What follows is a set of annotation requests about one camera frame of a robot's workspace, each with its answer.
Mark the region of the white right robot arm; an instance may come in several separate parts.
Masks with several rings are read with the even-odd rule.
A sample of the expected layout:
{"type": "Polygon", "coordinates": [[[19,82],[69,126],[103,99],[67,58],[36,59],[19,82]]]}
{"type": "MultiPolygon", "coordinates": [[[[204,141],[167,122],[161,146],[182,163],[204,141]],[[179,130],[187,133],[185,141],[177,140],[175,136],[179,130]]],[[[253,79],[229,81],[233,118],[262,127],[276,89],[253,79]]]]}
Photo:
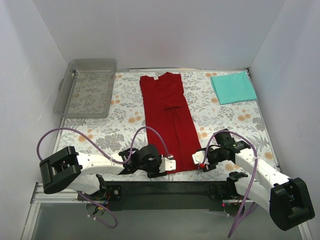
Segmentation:
{"type": "Polygon", "coordinates": [[[244,169],[227,178],[227,195],[232,199],[243,196],[265,209],[275,225],[287,231],[315,217],[307,184],[299,177],[291,178],[258,158],[254,145],[242,137],[235,141],[235,132],[223,129],[211,139],[217,145],[207,144],[197,165],[208,172],[218,163],[229,160],[244,169]]]}

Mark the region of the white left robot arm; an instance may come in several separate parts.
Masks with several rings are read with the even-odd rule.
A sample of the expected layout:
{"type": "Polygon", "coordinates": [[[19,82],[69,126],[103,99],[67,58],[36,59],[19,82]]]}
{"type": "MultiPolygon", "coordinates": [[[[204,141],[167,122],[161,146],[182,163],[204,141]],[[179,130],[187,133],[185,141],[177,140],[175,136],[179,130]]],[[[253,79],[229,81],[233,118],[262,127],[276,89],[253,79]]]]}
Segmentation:
{"type": "Polygon", "coordinates": [[[152,144],[126,149],[110,158],[77,152],[73,146],[67,146],[42,160],[39,168],[45,194],[71,189],[101,200],[107,193],[102,175],[130,175],[141,170],[149,178],[159,177],[166,173],[169,161],[152,144]]]}

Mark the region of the red t shirt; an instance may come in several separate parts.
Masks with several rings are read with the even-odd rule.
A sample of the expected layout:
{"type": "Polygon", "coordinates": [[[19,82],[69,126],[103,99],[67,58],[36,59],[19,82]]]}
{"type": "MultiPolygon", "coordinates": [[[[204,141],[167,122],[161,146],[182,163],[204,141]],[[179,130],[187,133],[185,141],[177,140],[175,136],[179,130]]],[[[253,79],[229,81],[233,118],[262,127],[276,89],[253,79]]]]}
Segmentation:
{"type": "Polygon", "coordinates": [[[198,134],[184,96],[182,77],[166,72],[139,81],[145,124],[155,129],[176,161],[176,173],[197,169],[192,155],[201,148],[198,134]]]}

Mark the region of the clear plastic bin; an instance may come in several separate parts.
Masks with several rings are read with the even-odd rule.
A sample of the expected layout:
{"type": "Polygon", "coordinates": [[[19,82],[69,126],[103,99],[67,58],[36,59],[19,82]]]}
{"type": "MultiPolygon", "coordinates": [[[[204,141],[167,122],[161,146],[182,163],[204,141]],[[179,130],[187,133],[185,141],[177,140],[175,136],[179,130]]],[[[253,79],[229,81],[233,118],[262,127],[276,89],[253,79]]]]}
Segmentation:
{"type": "Polygon", "coordinates": [[[117,61],[82,58],[69,62],[53,113],[69,119],[102,119],[110,111],[117,61]]]}

